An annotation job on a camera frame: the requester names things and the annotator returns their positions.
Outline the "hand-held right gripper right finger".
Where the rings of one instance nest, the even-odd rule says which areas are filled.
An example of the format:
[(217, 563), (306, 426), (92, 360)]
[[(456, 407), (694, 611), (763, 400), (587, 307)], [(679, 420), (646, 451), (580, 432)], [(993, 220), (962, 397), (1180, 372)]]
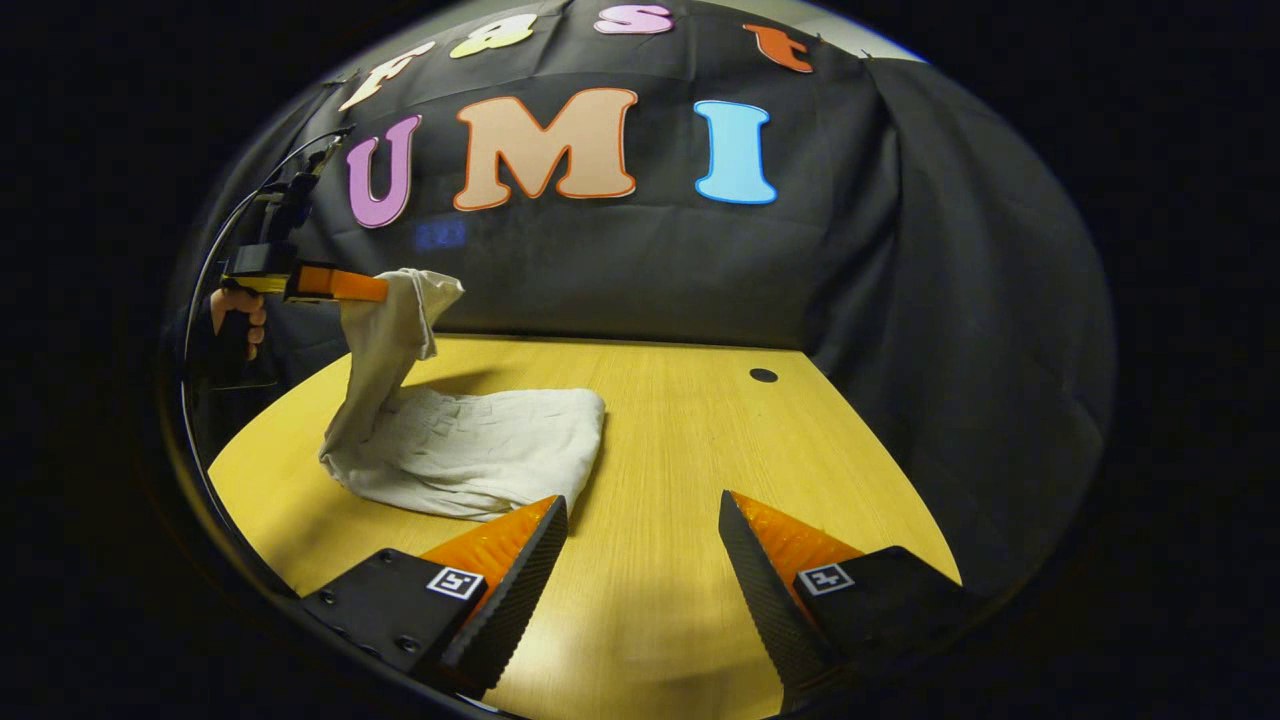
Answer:
[(979, 607), (902, 546), (865, 552), (735, 491), (722, 495), (718, 532), (783, 714), (815, 714), (902, 676)]

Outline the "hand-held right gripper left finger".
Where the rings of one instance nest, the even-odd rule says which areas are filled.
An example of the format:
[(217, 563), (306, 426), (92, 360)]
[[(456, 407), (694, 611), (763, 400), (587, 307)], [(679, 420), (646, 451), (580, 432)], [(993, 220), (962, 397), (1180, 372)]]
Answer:
[(379, 550), (300, 603), (398, 673), (480, 700), (517, 650), (567, 537), (567, 500), (552, 495), (420, 555)]

